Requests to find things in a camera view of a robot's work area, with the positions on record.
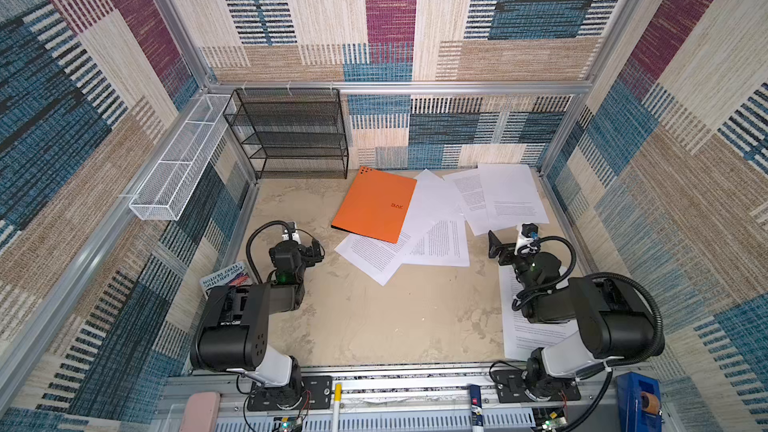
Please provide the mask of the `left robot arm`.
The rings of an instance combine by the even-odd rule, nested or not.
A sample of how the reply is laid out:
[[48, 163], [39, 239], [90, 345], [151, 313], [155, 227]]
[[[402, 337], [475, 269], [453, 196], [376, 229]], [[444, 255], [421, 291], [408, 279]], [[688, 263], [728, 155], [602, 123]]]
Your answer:
[[283, 239], [269, 249], [273, 266], [267, 278], [255, 275], [249, 285], [217, 285], [208, 293], [193, 335], [190, 363], [195, 370], [232, 374], [252, 381], [246, 393], [254, 399], [292, 410], [309, 402], [298, 360], [269, 344], [270, 317], [300, 308], [306, 293], [306, 271], [325, 258], [322, 244], [293, 222], [273, 220], [246, 241], [246, 262], [255, 270], [252, 245], [272, 227]]

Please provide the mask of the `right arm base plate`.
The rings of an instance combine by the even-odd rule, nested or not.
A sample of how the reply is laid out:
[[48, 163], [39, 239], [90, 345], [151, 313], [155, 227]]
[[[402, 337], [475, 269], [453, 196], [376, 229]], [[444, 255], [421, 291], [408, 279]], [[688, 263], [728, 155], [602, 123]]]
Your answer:
[[490, 372], [500, 403], [533, 403], [578, 401], [582, 398], [577, 384], [572, 379], [544, 376], [536, 382], [526, 381], [523, 372], [517, 369], [499, 369]]

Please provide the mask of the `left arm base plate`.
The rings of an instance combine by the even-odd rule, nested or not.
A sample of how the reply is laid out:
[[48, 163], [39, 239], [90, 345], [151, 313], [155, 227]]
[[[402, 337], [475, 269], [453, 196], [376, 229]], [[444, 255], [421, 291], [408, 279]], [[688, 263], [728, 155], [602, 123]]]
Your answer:
[[247, 395], [247, 412], [327, 410], [334, 398], [332, 377], [309, 376], [291, 379], [282, 387], [264, 387], [253, 382]]

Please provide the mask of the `orange folder black inside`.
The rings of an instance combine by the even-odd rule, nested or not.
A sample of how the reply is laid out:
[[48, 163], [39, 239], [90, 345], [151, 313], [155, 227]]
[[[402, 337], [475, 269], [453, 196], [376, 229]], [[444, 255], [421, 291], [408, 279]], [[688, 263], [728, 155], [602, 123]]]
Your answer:
[[416, 185], [413, 178], [361, 167], [331, 227], [397, 243]]

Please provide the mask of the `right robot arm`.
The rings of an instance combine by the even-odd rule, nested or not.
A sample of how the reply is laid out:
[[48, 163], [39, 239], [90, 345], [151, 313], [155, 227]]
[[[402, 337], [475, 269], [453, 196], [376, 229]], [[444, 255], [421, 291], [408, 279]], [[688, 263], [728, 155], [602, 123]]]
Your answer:
[[525, 223], [513, 243], [488, 232], [488, 256], [509, 266], [520, 291], [510, 308], [533, 325], [575, 323], [576, 332], [539, 346], [524, 367], [491, 368], [506, 402], [578, 398], [577, 381], [660, 355], [665, 347], [660, 307], [639, 282], [616, 273], [576, 277], [577, 252], [564, 237], [542, 236]]

